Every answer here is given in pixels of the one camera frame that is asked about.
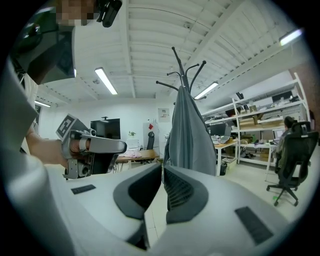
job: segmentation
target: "gray fabric cover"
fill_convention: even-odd
[[[216,175],[216,149],[190,93],[180,86],[172,130],[164,148],[164,164]]]

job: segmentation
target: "coat rack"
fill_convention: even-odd
[[[186,71],[184,71],[184,67],[182,66],[182,63],[181,63],[181,60],[179,59],[178,57],[178,54],[176,52],[176,49],[174,47],[172,47],[172,50],[174,52],[174,55],[175,55],[175,58],[176,60],[178,61],[178,65],[179,65],[179,69],[180,69],[180,73],[179,72],[171,72],[171,73],[167,73],[166,75],[169,76],[169,75],[172,75],[172,74],[177,74],[179,77],[180,77],[180,82],[181,82],[181,85],[186,88],[186,90],[191,93],[191,89],[192,89],[192,86],[194,85],[194,82],[197,78],[197,76],[199,75],[200,71],[203,69],[204,65],[207,63],[205,60],[202,62],[201,66],[199,67],[198,71],[195,73],[195,76],[194,78],[192,79],[192,82],[191,84],[189,85],[189,81],[188,81],[188,71],[192,68],[195,68],[195,67],[198,67],[199,64],[196,64],[196,65],[193,65],[193,66],[190,66]],[[159,82],[159,81],[155,81],[156,84],[159,84],[159,85],[163,85],[163,86],[166,86],[166,87],[169,87],[171,89],[174,89],[176,91],[178,91],[178,88],[172,86],[172,85],[169,85],[169,84],[166,84],[166,83],[163,83],[163,82]],[[195,99],[193,98],[195,101],[199,101],[199,100],[203,100],[203,99],[206,99],[207,96],[203,96],[201,98],[198,98],[198,99]]]

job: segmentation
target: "wooden desk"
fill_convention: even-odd
[[[159,156],[153,149],[148,149],[148,150],[141,150],[139,151],[141,154],[141,157],[127,157],[127,156],[119,156],[116,159],[116,163],[129,163],[129,169],[132,168],[131,162],[132,161],[138,161],[138,160],[150,160],[150,159],[155,159],[158,158]]]
[[[234,139],[232,142],[226,144],[217,144],[214,145],[215,149],[218,150],[218,166],[216,169],[216,176],[220,176],[220,168],[221,168],[221,150],[230,146],[235,145],[235,160],[238,159],[238,140]]]

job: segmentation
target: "poster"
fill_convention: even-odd
[[[170,113],[169,108],[158,108],[159,123],[169,123]]]

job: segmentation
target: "floor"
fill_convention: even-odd
[[[294,192],[299,199],[299,204],[296,207],[293,206],[295,200],[285,192],[281,196],[278,206],[275,207],[290,222],[298,219],[304,212],[319,182],[319,156],[320,146],[317,146],[310,160],[311,167],[309,167],[308,177]],[[132,168],[139,166],[139,163],[132,163]],[[127,170],[128,165],[125,164],[122,171]],[[275,202],[275,197],[280,194],[280,189],[276,188],[266,191],[267,185],[278,183],[278,176],[273,171],[269,171],[267,181],[265,181],[266,168],[258,164],[240,162],[234,169],[227,171],[225,176],[220,176],[219,179],[238,183],[271,205]],[[150,246],[155,244],[166,229],[166,213],[167,194],[164,185],[161,183],[158,193],[144,215]]]

